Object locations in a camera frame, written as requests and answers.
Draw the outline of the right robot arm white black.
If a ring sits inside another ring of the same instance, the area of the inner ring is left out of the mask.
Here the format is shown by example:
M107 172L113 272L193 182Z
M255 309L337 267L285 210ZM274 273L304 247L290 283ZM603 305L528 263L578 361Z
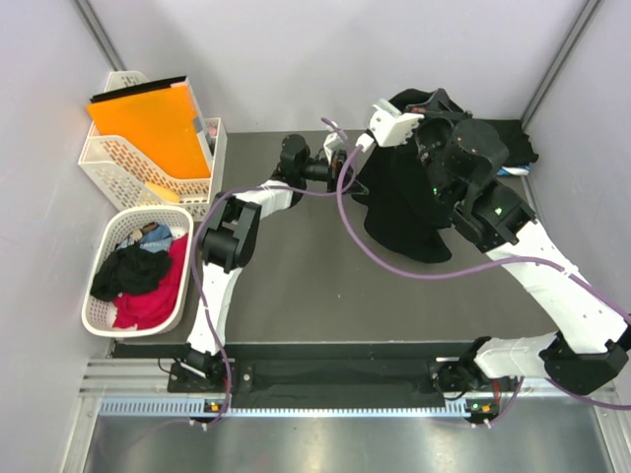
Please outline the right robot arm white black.
M437 372L440 386L480 390L507 376L546 377L588 395L616 378L629 360L629 317L596 295L533 209L497 179L509 157L498 131L442 89L405 109L421 116L418 159L453 227L514 277L556 326L540 336L476 339Z

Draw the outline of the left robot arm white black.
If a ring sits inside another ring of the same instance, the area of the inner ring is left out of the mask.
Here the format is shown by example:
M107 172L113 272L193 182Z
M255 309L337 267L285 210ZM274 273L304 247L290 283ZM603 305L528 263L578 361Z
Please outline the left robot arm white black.
M343 169L351 156L366 152L374 140L366 133L354 148L334 133L324 142L324 155L313 157L305 138L286 136L271 177L253 189L215 197L195 234L190 263L199 303L185 350L175 358L168 391L220 392L230 388L232 370L225 353L225 325L235 285L252 259L260 221L295 206L310 181L326 184L325 195L337 189L360 191L353 170Z

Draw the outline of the black t shirt flower print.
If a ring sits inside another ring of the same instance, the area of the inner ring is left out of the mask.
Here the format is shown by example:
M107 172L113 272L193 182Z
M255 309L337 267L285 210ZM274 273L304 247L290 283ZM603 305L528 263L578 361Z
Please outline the black t shirt flower print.
M358 180L368 193L353 199L367 207L364 229L380 246L425 264L452 258L440 236L451 225L450 210L435 200L414 142L375 147Z

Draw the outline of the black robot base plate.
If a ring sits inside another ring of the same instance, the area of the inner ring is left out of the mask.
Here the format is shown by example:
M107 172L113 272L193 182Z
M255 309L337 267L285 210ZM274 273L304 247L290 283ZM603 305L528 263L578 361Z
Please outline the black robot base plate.
M468 342L242 343L225 350L238 409L376 409L443 407L466 395L515 387L459 372Z

